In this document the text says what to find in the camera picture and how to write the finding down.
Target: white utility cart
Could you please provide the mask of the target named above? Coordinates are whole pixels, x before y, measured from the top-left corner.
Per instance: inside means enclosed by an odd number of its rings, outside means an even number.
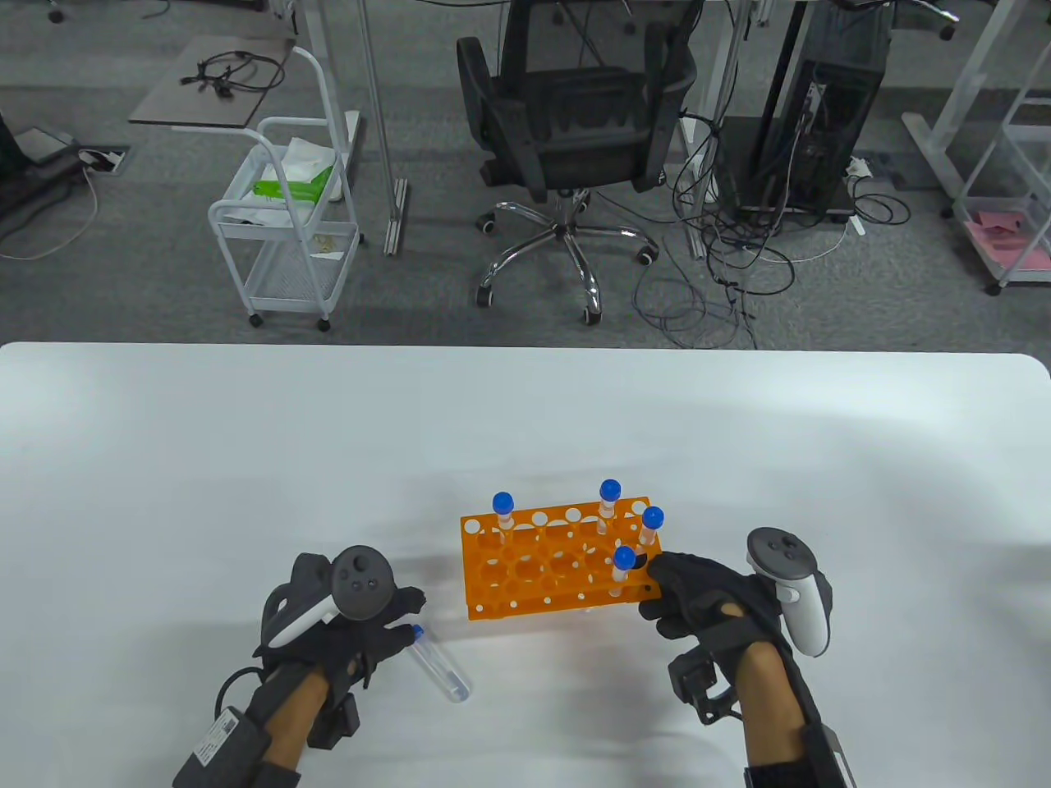
[[[998,295],[1010,282],[1051,282],[1051,99],[1032,96],[1051,44],[1033,66],[995,137],[964,184],[952,211],[995,282]],[[1017,121],[1023,107],[1024,116]],[[1007,196],[978,196],[975,182],[992,163]]]
[[[252,326],[257,328],[263,325],[260,312],[312,312],[318,315],[317,328],[328,331],[329,315],[339,299],[354,253],[362,241],[347,178],[355,131],[351,122],[356,122],[357,115],[348,113],[352,119],[348,118],[347,128],[343,128],[344,119],[335,117],[321,64],[302,47],[293,47],[292,53],[305,58],[313,67],[325,117],[271,117],[261,120],[254,129],[207,129],[217,133],[245,134],[255,141],[255,146],[230,181],[223,198],[212,203],[208,209],[208,223],[215,233],[219,248]],[[316,204],[293,199],[282,166],[287,146],[275,145],[267,138],[272,128],[289,126],[328,129],[335,150],[335,164]],[[284,201],[261,205],[257,200],[252,199],[252,188],[261,180],[267,165],[273,166]],[[326,221],[324,216],[336,189],[343,191],[342,204],[347,215],[345,222]],[[284,214],[282,223],[287,226],[261,226],[231,219],[229,214],[238,209],[279,211]],[[231,240],[262,242],[255,262],[244,278],[230,251]]]

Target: vr controller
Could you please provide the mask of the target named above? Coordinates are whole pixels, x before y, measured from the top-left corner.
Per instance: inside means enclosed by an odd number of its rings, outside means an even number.
[[[787,531],[756,528],[748,534],[745,560],[756,574],[774,581],[796,648],[807,657],[823,655],[831,637],[832,586],[810,548]]]
[[[281,648],[336,616],[368,621],[383,611],[395,588],[390,563],[372,547],[348,547],[331,563],[304,553],[292,565],[291,581],[274,588],[263,608],[261,642]]]

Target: forearm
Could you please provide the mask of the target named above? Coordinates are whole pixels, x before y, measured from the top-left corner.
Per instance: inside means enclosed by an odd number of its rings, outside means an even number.
[[[328,698],[329,685],[318,668],[310,673],[277,710],[266,729],[271,737],[270,748],[263,760],[295,771],[307,746],[310,729],[317,712]]]
[[[745,651],[737,671],[749,766],[800,761],[806,755],[803,709],[788,683],[784,662],[771,643]]]

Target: gray carpet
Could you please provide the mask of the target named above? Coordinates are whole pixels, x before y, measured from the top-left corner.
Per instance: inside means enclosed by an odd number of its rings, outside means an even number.
[[[1046,37],[1046,9],[1034,7],[1019,24],[1012,56],[990,77],[1003,87],[1035,58]],[[235,139],[180,134],[129,126],[124,119],[166,64],[193,35],[265,35],[268,19],[231,8],[177,0],[160,9],[153,0],[84,0],[70,7],[65,24],[53,26],[37,2],[5,3],[0,32],[0,110],[14,130],[32,124],[65,129],[83,142],[129,143],[132,159],[124,174],[96,179],[101,210],[75,244],[36,263],[0,261],[0,343],[17,340],[214,341],[442,344],[509,346],[667,347],[667,340],[634,312],[632,291],[642,271],[632,262],[635,248],[620,243],[585,246],[602,285],[605,314],[600,326],[579,322],[582,302],[569,258],[554,247],[510,267],[497,282],[490,311],[472,306],[473,285],[486,261],[531,228],[508,219],[485,237],[473,219],[495,199],[522,199],[517,189],[487,189],[477,174],[482,161],[462,117],[452,43],[478,35],[492,50],[494,9],[453,11],[412,0],[373,2],[372,22],[384,84],[388,133],[395,168],[412,184],[410,220],[401,253],[384,257],[376,248],[385,228],[385,196],[374,150],[367,146],[355,183],[355,202],[373,244],[363,251],[333,314],[333,329],[321,334],[304,315],[268,316],[248,326],[205,212],[222,193],[246,145]],[[947,87],[981,32],[988,8],[964,2],[965,22],[956,40],[942,44],[916,33],[895,39],[892,68],[859,147],[909,150],[901,111],[933,119]],[[703,61],[710,57],[721,8],[709,5],[709,23],[695,42]],[[357,56],[353,14],[331,12],[339,55],[345,104],[367,107]],[[743,61],[735,109],[757,112],[765,94],[777,44],[787,17],[779,8],[774,24],[757,30]],[[976,121],[961,134],[953,155],[973,162],[991,123],[1003,115],[1009,94],[983,94]],[[268,98],[268,113],[312,113],[318,100],[302,65]],[[881,184],[881,189],[889,185]],[[651,215],[669,214],[666,190],[635,194],[605,190],[615,200]],[[1051,362],[1051,325],[1044,288],[1012,287],[998,298],[982,292],[985,274],[960,230],[939,216],[945,206],[934,192],[902,195],[913,219],[904,227],[869,227],[864,237],[850,231],[836,252],[802,263],[787,293],[755,299],[754,328],[766,349],[952,350],[1029,353]],[[33,253],[58,243],[90,208],[86,192],[57,208],[33,229],[5,242],[7,254]],[[595,220],[621,221],[600,202]],[[696,264],[686,264],[680,229],[652,228],[713,303],[721,290]],[[777,248],[796,258],[818,254],[839,230],[786,236]],[[667,254],[648,276],[673,273]],[[767,266],[754,286],[783,281],[783,267]],[[657,285],[647,290],[652,307],[673,308],[682,293]],[[701,327],[701,344],[749,347],[716,317]]]

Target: clear test tube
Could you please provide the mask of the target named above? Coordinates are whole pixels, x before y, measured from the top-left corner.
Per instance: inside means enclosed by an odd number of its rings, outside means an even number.
[[[416,635],[411,648],[412,654],[427,675],[446,693],[446,698],[453,703],[462,703],[470,698],[471,687],[468,686],[467,680],[452,666],[442,649],[435,644],[431,634],[419,624],[413,624],[412,630]]]
[[[596,525],[600,536],[604,536],[610,531],[610,520],[616,514],[616,503],[620,500],[620,482],[616,479],[606,479],[598,489],[598,523]]]
[[[515,526],[515,518],[511,513],[515,511],[515,499],[511,493],[497,493],[493,496],[493,511],[496,513],[496,521],[503,531],[511,531]]]
[[[635,568],[635,551],[622,544],[613,554],[613,582],[627,582],[627,573]],[[619,585],[610,589],[611,597],[619,597],[624,589]]]
[[[639,531],[639,544],[648,546],[657,539],[657,532],[664,525],[664,510],[660,506],[646,506],[642,513],[642,528]]]

